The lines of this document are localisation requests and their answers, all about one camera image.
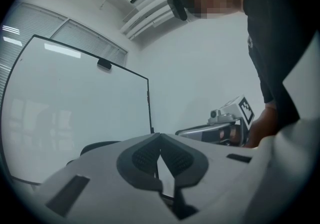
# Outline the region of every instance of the whiteboard frame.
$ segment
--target whiteboard frame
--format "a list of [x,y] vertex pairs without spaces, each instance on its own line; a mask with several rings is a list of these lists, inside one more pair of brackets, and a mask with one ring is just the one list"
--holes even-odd
[[2,110],[3,110],[2,108],[3,108],[3,103],[4,103],[3,101],[4,101],[4,98],[5,98],[5,93],[6,93],[7,85],[8,85],[8,83],[9,83],[11,74],[12,74],[12,72],[13,72],[15,66],[16,66],[17,61],[19,60],[21,54],[23,53],[23,51],[24,51],[25,48],[29,45],[29,43],[32,41],[33,38],[44,39],[44,40],[47,40],[47,41],[49,41],[49,42],[53,42],[53,43],[60,44],[60,45],[62,45],[62,46],[65,46],[65,47],[74,49],[74,50],[79,51],[79,52],[81,52],[81,53],[83,53],[83,54],[87,54],[87,55],[93,56],[93,57],[95,57],[95,58],[97,58],[97,59],[99,59],[99,60],[102,59],[102,60],[104,60],[104,61],[108,61],[111,65],[115,65],[115,66],[117,66],[117,67],[119,67],[119,68],[121,68],[121,69],[123,69],[123,70],[126,70],[126,71],[131,72],[131,73],[133,73],[133,74],[135,74],[135,75],[137,75],[137,76],[139,76],[139,77],[141,77],[141,78],[144,78],[144,79],[146,80],[146,84],[147,84],[147,101],[148,101],[148,108],[149,108],[150,133],[151,133],[151,134],[154,133],[154,128],[152,127],[152,123],[151,123],[150,94],[149,94],[149,79],[148,79],[148,78],[146,78],[146,77],[144,77],[144,76],[142,76],[142,75],[140,75],[140,74],[138,74],[138,73],[136,73],[136,72],[134,72],[134,71],[131,71],[131,70],[125,68],[125,67],[122,67],[122,66],[120,66],[120,65],[118,65],[118,64],[116,64],[116,63],[113,63],[113,62],[111,62],[111,61],[109,61],[109,60],[106,60],[106,59],[101,58],[101,57],[99,57],[99,56],[97,56],[97,55],[91,54],[91,53],[89,53],[89,52],[87,52],[87,51],[84,51],[84,50],[81,50],[81,49],[79,49],[79,48],[70,46],[70,45],[68,45],[68,44],[61,43],[61,42],[56,41],[56,40],[51,39],[51,38],[47,38],[47,37],[43,37],[43,36],[39,36],[39,35],[34,34],[34,35],[29,39],[29,41],[25,44],[25,46],[24,46],[23,49],[21,50],[20,54],[19,54],[18,57],[16,58],[13,66],[12,66],[12,68],[11,68],[11,71],[10,71],[9,76],[8,76],[8,78],[7,78],[7,80],[6,80],[6,83],[5,83],[5,87],[4,87],[4,89],[3,89],[2,101],[1,101],[1,106],[0,106],[0,158],[1,158],[1,161],[2,161],[2,165],[3,165],[4,171],[7,173],[8,178],[10,179],[10,181],[16,180],[16,181],[19,181],[19,182],[22,182],[22,183],[26,183],[26,184],[30,184],[30,185],[36,185],[36,186],[40,185],[40,183],[25,181],[25,180],[19,179],[19,178],[17,178],[17,177],[14,177],[14,176],[12,176],[12,175],[10,174],[9,167],[8,167],[8,164],[7,164],[6,158],[5,158],[5,151],[4,151],[3,143],[2,143]]

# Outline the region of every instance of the window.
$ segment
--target window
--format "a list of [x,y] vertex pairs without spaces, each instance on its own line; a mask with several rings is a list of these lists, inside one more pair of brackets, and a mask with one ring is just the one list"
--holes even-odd
[[120,66],[126,62],[127,51],[108,39],[67,17],[26,3],[12,5],[0,34],[0,104],[11,68],[34,34],[50,37]]
[[127,52],[94,31],[68,20],[52,39],[124,66]]
[[0,99],[9,72],[28,40],[34,35],[50,36],[66,19],[29,4],[20,4],[2,23],[0,38]]

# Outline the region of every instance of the hand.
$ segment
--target hand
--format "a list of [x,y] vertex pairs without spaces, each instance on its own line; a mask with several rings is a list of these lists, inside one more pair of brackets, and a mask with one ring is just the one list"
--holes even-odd
[[252,123],[249,131],[249,140],[244,147],[255,148],[264,137],[275,135],[278,132],[277,123],[277,110],[266,105],[260,117]]

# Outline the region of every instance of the man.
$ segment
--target man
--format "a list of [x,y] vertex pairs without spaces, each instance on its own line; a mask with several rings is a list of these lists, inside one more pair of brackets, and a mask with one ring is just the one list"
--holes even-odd
[[302,56],[315,27],[297,0],[181,0],[201,18],[244,12],[249,32],[249,55],[260,78],[265,109],[254,121],[246,147],[295,122],[299,115],[282,82]]

